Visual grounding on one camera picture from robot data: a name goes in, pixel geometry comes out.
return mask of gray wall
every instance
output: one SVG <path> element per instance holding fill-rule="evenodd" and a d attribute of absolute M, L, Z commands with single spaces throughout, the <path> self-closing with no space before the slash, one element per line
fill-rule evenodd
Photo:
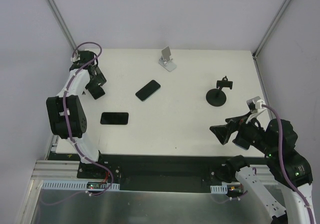
<path fill-rule="evenodd" d="M 320 222 L 320 0 L 293 0 L 258 57 L 270 104 L 298 133 Z"/>
<path fill-rule="evenodd" d="M 12 224 L 44 157 L 46 98 L 63 87 L 71 49 L 45 0 L 0 3 L 0 223 Z"/>
<path fill-rule="evenodd" d="M 55 0 L 76 43 L 254 51 L 283 0 Z"/>

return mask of tabletop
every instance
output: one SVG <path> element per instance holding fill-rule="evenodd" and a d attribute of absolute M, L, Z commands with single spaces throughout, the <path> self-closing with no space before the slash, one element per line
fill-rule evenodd
<path fill-rule="evenodd" d="M 221 145 L 209 130 L 248 113 L 247 100 L 264 98 L 250 51 L 172 49 L 177 65 L 172 72 L 158 64 L 160 56 L 159 49 L 103 49 L 98 65 L 107 80 L 105 95 L 94 100 L 85 90 L 79 97 L 88 136 L 102 154 L 263 157 L 254 147 L 244 150 L 233 144 L 236 133 Z M 233 81 L 232 89 L 223 89 L 226 103 L 211 106 L 206 94 L 225 76 Z M 161 88 L 142 102 L 135 93 L 151 80 Z M 129 113 L 128 124 L 101 125 L 103 112 Z M 268 113 L 258 120 L 266 128 Z M 64 139 L 56 152 L 76 153 Z"/>

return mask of black smartphone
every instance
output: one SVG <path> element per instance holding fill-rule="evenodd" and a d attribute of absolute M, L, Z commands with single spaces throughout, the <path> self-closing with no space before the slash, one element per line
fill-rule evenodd
<path fill-rule="evenodd" d="M 127 125 L 129 120 L 128 112 L 103 112 L 100 124 L 102 125 Z"/>
<path fill-rule="evenodd" d="M 141 101 L 145 101 L 150 97 L 153 93 L 155 93 L 159 88 L 160 84 L 155 80 L 150 81 L 147 85 L 142 87 L 135 95 Z"/>

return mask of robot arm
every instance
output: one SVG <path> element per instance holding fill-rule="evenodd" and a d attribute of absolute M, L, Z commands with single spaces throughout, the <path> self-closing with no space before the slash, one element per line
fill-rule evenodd
<path fill-rule="evenodd" d="M 229 159 L 225 166 L 216 173 L 217 178 L 230 182 L 236 178 L 250 192 L 255 200 L 264 207 L 272 224 L 315 224 L 314 209 L 312 206 L 312 172 L 308 161 L 295 151 L 295 143 L 298 135 L 287 120 L 281 120 L 283 130 L 282 155 L 284 169 L 295 188 L 292 188 L 284 176 L 279 159 L 279 127 L 276 119 L 269 122 L 264 130 L 256 117 L 265 109 L 260 97 L 247 101 L 250 112 L 243 115 L 228 118 L 226 125 L 211 126 L 210 130 L 216 135 L 221 144 L 229 141 L 230 135 L 238 131 L 232 141 L 237 146 L 247 150 L 254 146 L 264 153 L 266 164 L 279 182 L 282 191 L 285 209 L 271 196 L 268 190 L 256 178 L 254 172 L 245 162 L 243 156 L 235 156 Z"/>
<path fill-rule="evenodd" d="M 92 51 L 79 51 L 78 58 L 73 59 L 73 65 L 70 68 L 70 73 L 63 89 L 55 97 L 49 97 L 46 100 L 46 106 L 50 121 L 51 131 L 54 135 L 66 139 L 77 151 L 84 164 L 90 164 L 85 159 L 97 162 L 99 159 L 99 151 L 95 145 L 90 141 L 87 130 L 87 119 L 84 110 L 81 106 L 79 96 L 87 89 L 94 99 L 98 99 L 105 94 L 102 85 L 107 82 L 104 75 L 100 71 L 97 64 L 90 64 L 87 68 L 80 71 L 79 68 L 92 60 L 95 54 Z M 72 140 L 68 134 L 68 128 L 63 108 L 63 96 L 67 85 L 73 78 L 71 85 L 68 87 L 66 95 L 67 114 L 69 117 L 70 128 L 72 132 Z"/>

